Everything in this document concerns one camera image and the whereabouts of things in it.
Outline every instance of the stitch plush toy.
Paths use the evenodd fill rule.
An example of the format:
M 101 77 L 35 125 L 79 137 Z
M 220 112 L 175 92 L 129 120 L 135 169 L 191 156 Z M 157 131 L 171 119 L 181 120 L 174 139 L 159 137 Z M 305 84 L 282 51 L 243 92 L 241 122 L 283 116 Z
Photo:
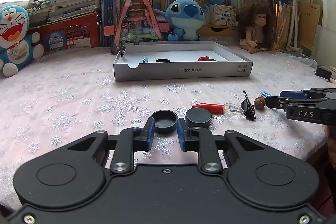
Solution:
M 206 12 L 193 0 L 176 0 L 168 6 L 166 12 L 155 9 L 157 13 L 165 16 L 170 27 L 174 29 L 173 34 L 169 34 L 169 41 L 176 40 L 200 40 L 197 29 L 206 22 L 209 8 Z
M 44 53 L 41 44 L 31 46 L 40 40 L 40 34 L 26 36 L 28 25 L 28 14 L 22 7 L 11 5 L 0 10 L 0 69 L 7 77 Z

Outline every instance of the gray cloth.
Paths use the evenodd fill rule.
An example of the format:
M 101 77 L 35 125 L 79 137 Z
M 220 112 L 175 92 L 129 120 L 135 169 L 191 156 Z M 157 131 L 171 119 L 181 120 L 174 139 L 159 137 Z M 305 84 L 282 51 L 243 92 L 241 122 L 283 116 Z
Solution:
M 34 10 L 50 7 L 51 0 L 29 0 L 27 8 L 33 8 Z

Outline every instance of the screw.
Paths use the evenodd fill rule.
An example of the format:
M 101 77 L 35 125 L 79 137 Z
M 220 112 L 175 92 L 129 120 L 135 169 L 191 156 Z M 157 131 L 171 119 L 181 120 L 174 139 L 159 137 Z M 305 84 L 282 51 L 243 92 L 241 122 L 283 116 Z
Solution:
M 300 224 L 308 224 L 310 222 L 310 216 L 304 215 L 301 216 L 299 223 Z
M 207 163 L 204 165 L 204 169 L 206 171 L 217 171 L 219 170 L 219 164 L 218 163 Z
M 125 171 L 127 167 L 126 163 L 115 163 L 113 164 L 112 169 L 115 171 Z
M 170 174 L 172 172 L 172 170 L 166 168 L 166 169 L 163 169 L 162 172 L 165 173 L 165 174 Z
M 24 222 L 26 222 L 27 224 L 34 224 L 35 223 L 35 218 L 31 215 L 26 215 L 23 218 Z

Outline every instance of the black binder clip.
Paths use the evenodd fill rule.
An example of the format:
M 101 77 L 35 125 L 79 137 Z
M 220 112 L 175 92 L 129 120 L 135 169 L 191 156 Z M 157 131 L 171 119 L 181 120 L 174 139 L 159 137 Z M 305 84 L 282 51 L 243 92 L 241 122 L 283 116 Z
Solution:
M 247 97 L 246 91 L 244 90 L 245 100 L 241 103 L 241 108 L 244 110 L 244 115 L 246 119 L 251 121 L 255 120 L 255 110 L 254 105 L 251 104 L 250 99 Z

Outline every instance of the red plastic crate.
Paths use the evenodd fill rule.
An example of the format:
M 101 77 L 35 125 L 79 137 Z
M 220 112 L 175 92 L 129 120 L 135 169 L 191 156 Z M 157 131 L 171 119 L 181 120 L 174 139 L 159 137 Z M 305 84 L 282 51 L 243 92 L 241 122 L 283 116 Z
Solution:
M 41 27 L 31 28 L 28 30 L 28 33 L 40 33 L 41 39 L 39 43 L 44 46 L 46 52 L 59 49 L 76 48 L 76 41 L 78 41 L 78 39 L 81 39 L 82 42 L 83 39 L 86 38 L 90 38 L 91 47 L 98 47 L 99 24 L 100 17 L 98 13 L 93 13 L 61 22 L 51 23 Z M 51 34 L 61 34 L 61 38 L 58 38 L 58 40 L 61 40 L 63 42 L 63 47 L 51 49 L 49 45 L 49 39 Z

